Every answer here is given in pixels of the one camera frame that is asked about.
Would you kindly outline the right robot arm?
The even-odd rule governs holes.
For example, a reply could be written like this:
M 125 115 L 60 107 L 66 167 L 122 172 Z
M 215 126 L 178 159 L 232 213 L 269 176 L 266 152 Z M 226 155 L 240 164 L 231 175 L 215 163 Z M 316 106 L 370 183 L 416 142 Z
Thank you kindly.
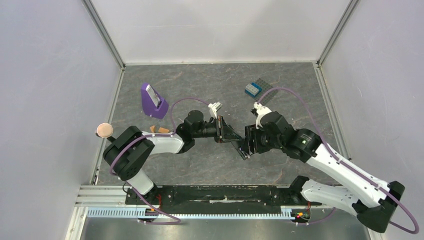
M 306 163 L 336 180 L 344 188 L 318 183 L 298 176 L 289 189 L 295 204 L 304 201 L 322 203 L 356 217 L 367 228 L 384 233 L 398 206 L 405 187 L 398 181 L 387 182 L 369 174 L 323 143 L 318 134 L 294 129 L 277 111 L 252 109 L 255 123 L 245 127 L 240 150 L 247 157 L 280 150 L 288 157 Z

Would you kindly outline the black remote control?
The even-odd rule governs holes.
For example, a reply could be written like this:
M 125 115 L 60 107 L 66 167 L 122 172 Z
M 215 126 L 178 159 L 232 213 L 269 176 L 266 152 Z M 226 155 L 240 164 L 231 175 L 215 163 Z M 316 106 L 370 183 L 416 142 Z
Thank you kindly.
M 244 161 L 250 158 L 249 150 L 244 148 L 244 140 L 232 141 L 231 144 Z

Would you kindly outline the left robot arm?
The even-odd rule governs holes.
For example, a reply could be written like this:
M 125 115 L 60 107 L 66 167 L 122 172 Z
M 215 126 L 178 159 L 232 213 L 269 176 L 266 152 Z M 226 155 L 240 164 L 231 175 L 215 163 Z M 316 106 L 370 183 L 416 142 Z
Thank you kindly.
M 199 110 L 188 113 L 175 133 L 150 133 L 135 125 L 128 127 L 117 138 L 108 136 L 109 146 L 102 158 L 109 164 L 113 174 L 127 182 L 144 204 L 152 204 L 157 198 L 154 182 L 142 167 L 149 156 L 155 154 L 182 154 L 195 145 L 199 138 L 212 138 L 218 144 L 231 143 L 236 150 L 243 138 L 225 122 L 222 116 L 204 120 Z

